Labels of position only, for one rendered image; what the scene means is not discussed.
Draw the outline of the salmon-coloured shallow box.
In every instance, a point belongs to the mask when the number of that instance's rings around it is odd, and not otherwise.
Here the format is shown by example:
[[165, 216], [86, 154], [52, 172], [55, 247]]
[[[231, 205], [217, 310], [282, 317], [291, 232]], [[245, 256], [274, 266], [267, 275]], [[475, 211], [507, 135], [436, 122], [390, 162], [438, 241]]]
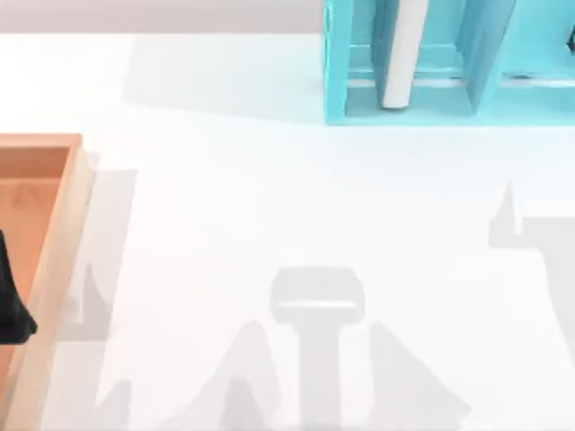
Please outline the salmon-coloured shallow box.
[[39, 325], [25, 344], [0, 346], [0, 431], [39, 431], [92, 185], [81, 135], [0, 133], [0, 230]]

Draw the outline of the light blue rack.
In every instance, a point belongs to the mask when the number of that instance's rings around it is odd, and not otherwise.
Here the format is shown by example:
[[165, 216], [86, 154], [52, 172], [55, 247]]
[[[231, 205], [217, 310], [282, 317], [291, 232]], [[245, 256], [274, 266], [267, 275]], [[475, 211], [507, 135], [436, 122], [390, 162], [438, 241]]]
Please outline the light blue rack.
[[409, 106], [382, 107], [394, 0], [323, 0], [333, 125], [575, 126], [575, 0], [429, 0]]

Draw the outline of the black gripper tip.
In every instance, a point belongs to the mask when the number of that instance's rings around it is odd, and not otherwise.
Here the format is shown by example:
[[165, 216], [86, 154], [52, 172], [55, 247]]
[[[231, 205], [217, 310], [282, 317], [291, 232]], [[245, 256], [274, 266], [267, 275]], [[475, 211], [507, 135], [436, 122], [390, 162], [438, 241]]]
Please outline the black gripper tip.
[[4, 233], [0, 230], [0, 345], [24, 344], [37, 329], [37, 322], [16, 289]]

